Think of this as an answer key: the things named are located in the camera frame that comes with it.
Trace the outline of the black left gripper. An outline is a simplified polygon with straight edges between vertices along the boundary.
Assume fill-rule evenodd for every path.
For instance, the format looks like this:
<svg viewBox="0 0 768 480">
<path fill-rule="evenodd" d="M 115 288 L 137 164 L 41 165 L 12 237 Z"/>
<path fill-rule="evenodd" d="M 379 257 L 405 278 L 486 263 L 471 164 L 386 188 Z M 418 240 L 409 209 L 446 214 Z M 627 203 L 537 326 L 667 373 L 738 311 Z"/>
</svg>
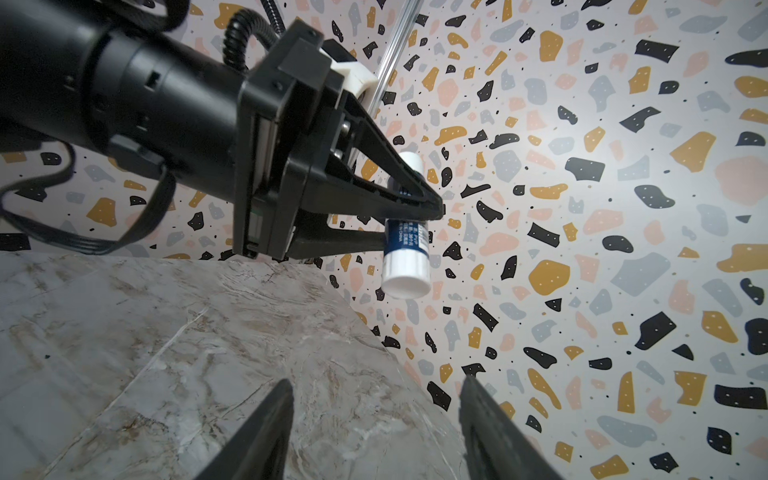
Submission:
<svg viewBox="0 0 768 480">
<path fill-rule="evenodd" d="M 249 71 L 237 101 L 232 250 L 254 258 L 306 260 L 385 249 L 382 232 L 329 227 L 329 212 L 433 221 L 442 198 L 409 167 L 345 89 L 323 34 L 297 20 Z M 362 153 L 395 181 L 390 189 L 347 165 Z M 326 208 L 312 198 L 326 170 Z"/>
</svg>

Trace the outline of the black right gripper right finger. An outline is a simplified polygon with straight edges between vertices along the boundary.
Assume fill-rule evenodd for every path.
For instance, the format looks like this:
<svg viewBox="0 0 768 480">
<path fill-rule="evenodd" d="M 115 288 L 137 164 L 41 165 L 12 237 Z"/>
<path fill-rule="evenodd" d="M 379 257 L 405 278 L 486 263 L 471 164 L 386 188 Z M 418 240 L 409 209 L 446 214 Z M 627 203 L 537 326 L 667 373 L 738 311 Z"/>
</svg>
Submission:
<svg viewBox="0 0 768 480">
<path fill-rule="evenodd" d="M 560 477 L 472 376 L 467 376 L 462 385 L 459 423 L 470 479 Z"/>
</svg>

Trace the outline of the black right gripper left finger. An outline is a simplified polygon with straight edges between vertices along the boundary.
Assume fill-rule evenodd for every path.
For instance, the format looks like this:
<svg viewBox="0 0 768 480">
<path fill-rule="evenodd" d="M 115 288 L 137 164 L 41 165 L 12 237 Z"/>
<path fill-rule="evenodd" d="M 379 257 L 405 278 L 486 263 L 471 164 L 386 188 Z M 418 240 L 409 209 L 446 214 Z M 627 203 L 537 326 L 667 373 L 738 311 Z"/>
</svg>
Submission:
<svg viewBox="0 0 768 480">
<path fill-rule="evenodd" d="M 283 479 L 293 416 L 293 388 L 282 379 L 195 479 Z"/>
</svg>

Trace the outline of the blue white glue stick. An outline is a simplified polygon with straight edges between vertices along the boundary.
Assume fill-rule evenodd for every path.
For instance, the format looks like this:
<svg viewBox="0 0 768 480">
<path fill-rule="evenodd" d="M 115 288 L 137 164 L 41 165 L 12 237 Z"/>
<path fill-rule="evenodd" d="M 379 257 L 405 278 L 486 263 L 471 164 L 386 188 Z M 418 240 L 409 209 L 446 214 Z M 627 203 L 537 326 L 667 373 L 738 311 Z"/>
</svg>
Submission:
<svg viewBox="0 0 768 480">
<path fill-rule="evenodd" d="M 427 295 L 431 289 L 427 225 L 387 220 L 385 238 L 382 291 L 401 300 L 415 300 Z"/>
</svg>

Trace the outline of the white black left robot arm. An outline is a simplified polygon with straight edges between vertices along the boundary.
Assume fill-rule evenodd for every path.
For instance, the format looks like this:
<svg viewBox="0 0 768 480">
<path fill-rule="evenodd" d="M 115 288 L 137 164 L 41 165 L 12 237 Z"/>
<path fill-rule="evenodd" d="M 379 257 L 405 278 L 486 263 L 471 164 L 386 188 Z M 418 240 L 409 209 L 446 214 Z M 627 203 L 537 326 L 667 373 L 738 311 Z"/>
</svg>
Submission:
<svg viewBox="0 0 768 480">
<path fill-rule="evenodd" d="M 233 205 L 235 254 L 308 259 L 385 249 L 384 233 L 329 227 L 333 214 L 442 218 L 442 198 L 344 88 L 355 60 L 338 43 L 299 20 L 277 33 L 243 9 L 215 61 L 169 37 L 189 9 L 170 1 L 158 17 L 122 1 L 2 3 L 2 151 L 57 140 L 157 181 L 116 240 L 10 211 L 4 220 L 37 241 L 106 255 L 152 233 L 186 185 Z"/>
</svg>

